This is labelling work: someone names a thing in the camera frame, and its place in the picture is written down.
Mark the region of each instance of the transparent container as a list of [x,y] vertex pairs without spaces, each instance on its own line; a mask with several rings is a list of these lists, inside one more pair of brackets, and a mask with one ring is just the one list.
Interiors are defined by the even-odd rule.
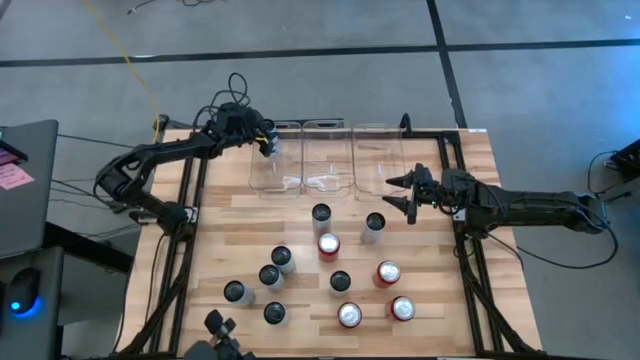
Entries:
[[343,197],[354,183],[351,128],[343,120],[302,127],[303,183],[312,197]]
[[302,184],[302,128],[295,122],[275,122],[276,152],[269,157],[253,145],[249,186],[261,198],[295,199]]
[[356,198],[380,200],[381,196],[403,192],[386,183],[405,174],[402,129],[379,124],[353,127],[353,162]]

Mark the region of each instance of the gray floor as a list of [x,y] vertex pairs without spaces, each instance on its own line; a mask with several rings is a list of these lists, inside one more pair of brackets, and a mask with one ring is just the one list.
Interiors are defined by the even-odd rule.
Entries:
[[[433,45],[424,0],[226,0],[185,8],[158,0],[126,15],[136,1],[93,1],[132,55]],[[635,0],[438,0],[450,44],[640,38]],[[13,0],[0,19],[0,60],[117,56],[80,1]],[[598,152],[640,137],[640,47],[452,53],[469,127],[487,128],[503,186],[586,190]],[[253,105],[276,119],[345,117],[455,127],[435,53],[220,60],[137,65],[161,110],[190,121],[243,73]],[[127,144],[150,141],[153,114],[124,65],[0,68],[0,122],[44,118],[61,132]],[[90,178],[121,149],[60,139],[57,179]],[[616,181],[598,167],[596,185]],[[88,187],[90,183],[79,182]],[[73,199],[64,194],[53,198]],[[527,285],[545,349],[559,355],[640,357],[640,206],[609,207],[620,240],[609,265],[559,269],[525,258]],[[55,202],[50,220],[100,232],[126,225],[109,212]],[[518,229],[518,244],[568,264],[602,259],[606,235]],[[115,241],[133,253],[136,234]],[[119,318],[124,278],[74,259],[65,263],[64,353],[106,355]],[[88,295],[87,284],[102,291]]]

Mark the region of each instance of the can top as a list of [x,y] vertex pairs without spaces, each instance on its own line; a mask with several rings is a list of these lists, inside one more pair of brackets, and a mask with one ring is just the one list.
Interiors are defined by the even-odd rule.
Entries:
[[344,326],[353,327],[360,323],[362,312],[354,303],[344,303],[338,310],[338,317]]
[[393,301],[393,313],[400,320],[411,320],[416,314],[416,306],[406,296],[398,296]]
[[331,208],[327,204],[318,204],[311,210],[311,216],[318,221],[327,221],[331,217]]
[[244,295],[244,285],[238,280],[229,281],[224,287],[224,298],[229,302],[236,302]]
[[393,261],[384,261],[378,267],[378,273],[386,282],[396,282],[400,278],[400,267]]
[[271,252],[271,261],[276,265],[286,265],[291,260],[291,250],[286,246],[278,246]]
[[384,229],[386,221],[380,213],[371,213],[367,216],[367,227],[373,231]]
[[260,274],[258,275],[260,278],[260,282],[265,285],[273,285],[280,278],[280,270],[274,265],[265,265],[260,269]]
[[326,253],[334,253],[340,248],[340,239],[335,234],[326,233],[320,236],[318,247]]
[[346,272],[339,270],[331,275],[329,283],[335,291],[347,291],[351,286],[351,277]]
[[264,319],[271,325],[276,325],[284,320],[287,310],[279,302],[271,302],[264,307]]

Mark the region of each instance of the wooden tabletop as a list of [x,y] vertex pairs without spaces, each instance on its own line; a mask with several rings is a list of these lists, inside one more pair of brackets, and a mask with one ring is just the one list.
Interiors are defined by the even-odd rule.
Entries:
[[[165,141],[187,136],[187,131],[171,130],[166,132]],[[467,170],[485,183],[499,185],[488,134],[463,130],[460,137]],[[403,140],[402,149],[406,171],[421,162],[431,169],[435,179],[440,179],[442,169],[435,140]],[[235,320],[237,327],[232,335],[243,351],[253,351],[257,356],[474,354],[460,270],[452,253],[454,237],[449,217],[422,207],[417,224],[410,226],[399,211],[381,200],[357,200],[354,188],[342,198],[311,197],[303,189],[297,199],[264,199],[248,186],[251,152],[250,146],[228,149],[209,164],[179,355],[194,342],[210,338],[203,322],[213,309]],[[182,167],[182,162],[158,167],[152,193],[162,200],[175,201]],[[196,172],[194,166],[192,184]],[[330,264],[318,260],[312,230],[311,208],[319,202],[331,206],[332,230],[342,242],[339,260]],[[377,245],[362,245],[359,236],[364,219],[374,211],[386,217],[384,236]],[[493,234],[515,245],[510,228],[500,228]],[[151,265],[160,235],[160,229],[153,226],[142,231],[127,293],[120,348],[144,323]],[[526,342],[540,348],[518,260],[491,240],[483,243],[496,305]],[[297,270],[286,277],[285,290],[274,294],[259,284],[257,274],[270,262],[271,250],[281,244],[291,249]],[[165,240],[155,269],[152,308],[160,289],[166,249]],[[400,265],[402,277],[394,286],[380,290],[373,286],[371,276],[376,265],[387,259]],[[329,275],[336,270],[351,275],[352,287],[346,299],[334,299],[328,294]],[[223,287],[230,280],[240,280],[255,289],[254,307],[235,306],[225,300]],[[399,323],[384,317],[383,305],[398,295],[408,296],[416,303],[413,320]],[[356,329],[342,328],[336,320],[338,307],[347,300],[360,305],[363,311],[362,323]],[[282,302],[290,311],[288,325],[272,326],[264,321],[264,305],[271,301]],[[478,306],[485,346],[491,349],[486,313]],[[170,309],[166,319],[172,318]],[[168,346],[170,324],[171,320],[165,320],[161,349]]]

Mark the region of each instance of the pink sticky note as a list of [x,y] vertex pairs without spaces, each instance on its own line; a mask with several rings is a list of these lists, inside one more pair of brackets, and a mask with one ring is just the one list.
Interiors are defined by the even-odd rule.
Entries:
[[5,190],[10,190],[32,181],[33,178],[15,164],[0,166],[0,187],[3,187]]

